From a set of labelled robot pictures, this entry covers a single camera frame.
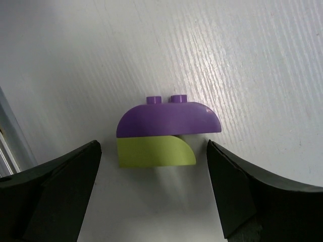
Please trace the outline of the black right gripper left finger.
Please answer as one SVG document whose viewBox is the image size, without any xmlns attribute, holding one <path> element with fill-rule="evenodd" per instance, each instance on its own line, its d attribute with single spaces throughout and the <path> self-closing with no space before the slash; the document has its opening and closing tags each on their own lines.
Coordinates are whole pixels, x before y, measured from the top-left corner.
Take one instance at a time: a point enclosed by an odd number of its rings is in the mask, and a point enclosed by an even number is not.
<svg viewBox="0 0 323 242">
<path fill-rule="evenodd" d="M 101 160 L 91 141 L 1 178 L 1 241 L 77 241 Z"/>
</svg>

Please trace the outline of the purple half-round lego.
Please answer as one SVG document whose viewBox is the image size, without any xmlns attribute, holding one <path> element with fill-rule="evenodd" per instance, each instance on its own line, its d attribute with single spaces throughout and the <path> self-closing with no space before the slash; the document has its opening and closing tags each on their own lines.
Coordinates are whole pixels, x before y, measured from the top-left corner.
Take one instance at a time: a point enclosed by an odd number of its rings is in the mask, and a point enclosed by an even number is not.
<svg viewBox="0 0 323 242">
<path fill-rule="evenodd" d="M 162 103 L 160 96 L 146 98 L 147 103 L 128 110 L 120 119 L 117 138 L 176 136 L 220 133 L 221 123 L 214 111 L 186 95 L 173 95 Z"/>
</svg>

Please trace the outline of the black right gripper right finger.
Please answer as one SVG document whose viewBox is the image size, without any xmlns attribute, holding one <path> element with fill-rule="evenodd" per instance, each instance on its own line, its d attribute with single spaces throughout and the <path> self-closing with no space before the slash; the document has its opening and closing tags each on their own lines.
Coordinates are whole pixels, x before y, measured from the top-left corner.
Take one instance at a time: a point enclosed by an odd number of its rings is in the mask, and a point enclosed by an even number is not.
<svg viewBox="0 0 323 242">
<path fill-rule="evenodd" d="M 207 165 L 228 241 L 322 241 L 322 187 L 256 166 L 209 141 Z"/>
</svg>

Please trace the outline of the green curved lego brick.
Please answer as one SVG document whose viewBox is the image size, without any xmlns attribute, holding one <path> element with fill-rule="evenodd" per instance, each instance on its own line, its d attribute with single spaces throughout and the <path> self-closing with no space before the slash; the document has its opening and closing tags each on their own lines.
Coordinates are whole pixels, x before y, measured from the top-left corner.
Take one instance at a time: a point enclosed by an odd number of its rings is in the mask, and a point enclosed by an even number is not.
<svg viewBox="0 0 323 242">
<path fill-rule="evenodd" d="M 193 150 L 175 136 L 117 138 L 120 167 L 195 165 Z"/>
</svg>

